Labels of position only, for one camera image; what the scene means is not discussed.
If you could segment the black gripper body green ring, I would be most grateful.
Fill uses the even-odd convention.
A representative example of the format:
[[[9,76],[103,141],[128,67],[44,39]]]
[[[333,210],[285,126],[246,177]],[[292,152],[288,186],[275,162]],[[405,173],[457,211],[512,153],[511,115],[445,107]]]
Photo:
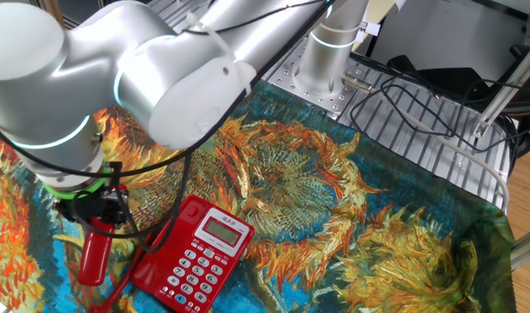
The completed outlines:
[[[113,209],[128,208],[129,192],[127,187],[119,183],[118,178],[94,178],[95,181],[87,188],[79,191],[64,192],[43,183],[43,187],[56,198],[54,208],[66,219],[75,222],[72,217],[77,214],[91,223],[95,218],[103,223],[111,222]],[[119,203],[116,191],[119,190],[123,198],[123,205]]]

